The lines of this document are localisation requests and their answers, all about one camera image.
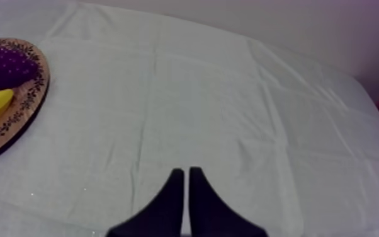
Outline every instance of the white sheet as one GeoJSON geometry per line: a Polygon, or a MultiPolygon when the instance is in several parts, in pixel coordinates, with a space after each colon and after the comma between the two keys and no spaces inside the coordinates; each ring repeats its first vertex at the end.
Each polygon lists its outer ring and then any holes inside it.
{"type": "Polygon", "coordinates": [[[352,78],[95,4],[0,2],[0,37],[37,44],[52,72],[0,156],[0,237],[104,236],[191,165],[272,237],[379,236],[379,113],[352,78]]]}

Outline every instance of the grape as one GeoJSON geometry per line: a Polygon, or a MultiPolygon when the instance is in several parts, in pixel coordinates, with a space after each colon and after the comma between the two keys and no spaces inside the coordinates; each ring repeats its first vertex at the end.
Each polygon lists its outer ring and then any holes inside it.
{"type": "Polygon", "coordinates": [[[17,50],[0,47],[0,90],[21,86],[33,79],[38,64],[17,50]]]}

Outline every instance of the wooden plate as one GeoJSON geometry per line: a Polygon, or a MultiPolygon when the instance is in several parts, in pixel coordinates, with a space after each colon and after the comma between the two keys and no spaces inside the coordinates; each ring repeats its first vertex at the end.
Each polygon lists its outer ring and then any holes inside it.
{"type": "Polygon", "coordinates": [[[15,38],[0,38],[0,47],[22,51],[38,64],[35,78],[14,88],[14,98],[0,117],[0,154],[10,147],[37,115],[50,82],[48,64],[41,51],[31,43],[15,38]]]}

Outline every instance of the white tablecloth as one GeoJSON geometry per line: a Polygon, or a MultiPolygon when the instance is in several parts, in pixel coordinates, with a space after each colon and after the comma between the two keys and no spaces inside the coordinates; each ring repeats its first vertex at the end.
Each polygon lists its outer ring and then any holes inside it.
{"type": "Polygon", "coordinates": [[[38,45],[52,73],[0,156],[0,237],[104,236],[193,165],[271,237],[379,236],[379,113],[354,79],[95,4],[0,1],[0,37],[38,45]]]}

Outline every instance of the wall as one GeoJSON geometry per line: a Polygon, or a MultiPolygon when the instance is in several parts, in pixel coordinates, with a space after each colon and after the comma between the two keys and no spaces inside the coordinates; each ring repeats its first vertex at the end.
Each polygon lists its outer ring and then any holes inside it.
{"type": "Polygon", "coordinates": [[[305,54],[379,99],[377,0],[85,0],[174,16],[305,54]]]}

